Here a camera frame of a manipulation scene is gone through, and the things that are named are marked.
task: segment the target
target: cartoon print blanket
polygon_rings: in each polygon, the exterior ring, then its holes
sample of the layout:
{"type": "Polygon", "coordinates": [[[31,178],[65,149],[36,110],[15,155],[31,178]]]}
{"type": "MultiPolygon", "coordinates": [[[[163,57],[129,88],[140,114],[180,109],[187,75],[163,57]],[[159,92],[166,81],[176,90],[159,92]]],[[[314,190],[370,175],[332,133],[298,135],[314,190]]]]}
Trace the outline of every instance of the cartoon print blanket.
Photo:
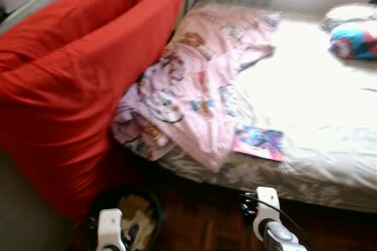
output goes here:
{"type": "Polygon", "coordinates": [[[237,73],[273,51],[279,14],[207,4],[181,20],[160,61],[121,99],[114,137],[151,160],[174,143],[217,171],[232,150],[237,73]]]}

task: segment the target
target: trash bin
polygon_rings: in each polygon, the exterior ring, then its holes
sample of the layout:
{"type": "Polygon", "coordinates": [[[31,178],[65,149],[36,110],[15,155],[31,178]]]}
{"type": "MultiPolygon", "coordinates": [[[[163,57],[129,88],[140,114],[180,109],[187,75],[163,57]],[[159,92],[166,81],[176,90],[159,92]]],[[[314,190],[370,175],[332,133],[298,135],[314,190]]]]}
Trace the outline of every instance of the trash bin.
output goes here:
{"type": "Polygon", "coordinates": [[[160,232],[164,212],[158,198],[148,189],[137,186],[124,186],[106,191],[93,203],[85,222],[80,228],[82,245],[85,251],[95,251],[98,237],[98,218],[104,209],[118,208],[122,211],[122,239],[131,248],[127,251],[150,251],[160,232]],[[137,233],[131,230],[138,224],[137,233]]]}

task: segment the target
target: wooden floor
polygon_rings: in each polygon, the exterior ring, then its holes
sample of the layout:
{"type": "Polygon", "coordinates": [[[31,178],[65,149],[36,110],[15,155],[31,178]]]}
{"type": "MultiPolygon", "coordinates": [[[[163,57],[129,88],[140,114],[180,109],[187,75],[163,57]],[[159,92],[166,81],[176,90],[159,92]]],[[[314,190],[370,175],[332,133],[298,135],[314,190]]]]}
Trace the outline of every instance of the wooden floor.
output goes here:
{"type": "MultiPolygon", "coordinates": [[[[167,213],[153,250],[264,250],[242,221],[236,191],[196,184],[175,176],[159,177],[153,185],[167,213]]],[[[317,251],[377,250],[377,214],[288,201],[282,201],[281,206],[307,233],[317,251]]],[[[283,222],[302,243],[299,233],[283,222]]]]}

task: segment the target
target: black cable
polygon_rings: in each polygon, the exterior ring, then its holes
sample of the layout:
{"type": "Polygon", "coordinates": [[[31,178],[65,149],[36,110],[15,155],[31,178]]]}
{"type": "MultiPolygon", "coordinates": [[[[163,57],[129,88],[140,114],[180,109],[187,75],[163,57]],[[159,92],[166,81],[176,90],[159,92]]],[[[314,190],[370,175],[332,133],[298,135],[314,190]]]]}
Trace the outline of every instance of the black cable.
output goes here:
{"type": "Polygon", "coordinates": [[[248,194],[241,194],[242,197],[245,197],[249,200],[254,200],[254,201],[257,201],[259,203],[262,203],[264,205],[266,205],[267,207],[270,207],[271,209],[274,209],[275,211],[278,211],[280,214],[282,214],[286,219],[288,219],[288,221],[291,222],[291,224],[301,233],[301,235],[303,236],[306,244],[309,246],[309,251],[315,251],[314,250],[314,247],[312,245],[312,242],[309,240],[309,238],[307,237],[307,235],[305,234],[305,232],[299,227],[299,225],[297,223],[295,223],[294,220],[292,220],[292,218],[290,216],[288,216],[284,211],[278,209],[277,207],[274,207],[272,206],[271,204],[263,201],[263,200],[259,200],[258,198],[254,197],[254,196],[251,196],[251,195],[248,195],[248,194]]]}

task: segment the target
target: colorful pillow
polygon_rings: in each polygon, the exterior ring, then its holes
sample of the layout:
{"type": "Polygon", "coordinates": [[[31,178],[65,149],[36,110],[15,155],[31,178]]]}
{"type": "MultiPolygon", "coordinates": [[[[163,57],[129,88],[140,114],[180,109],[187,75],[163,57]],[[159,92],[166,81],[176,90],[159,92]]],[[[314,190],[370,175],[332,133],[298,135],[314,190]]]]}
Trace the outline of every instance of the colorful pillow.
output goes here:
{"type": "Polygon", "coordinates": [[[1,42],[0,54],[11,49],[19,61],[2,61],[0,144],[72,220],[130,178],[124,158],[110,154],[110,120],[124,91],[158,60],[182,2],[143,0],[126,12],[127,0],[104,0],[77,12],[62,0],[9,31],[10,47],[1,42]]]}
{"type": "Polygon", "coordinates": [[[377,21],[349,22],[331,31],[330,51],[341,58],[377,58],[377,21]]]}

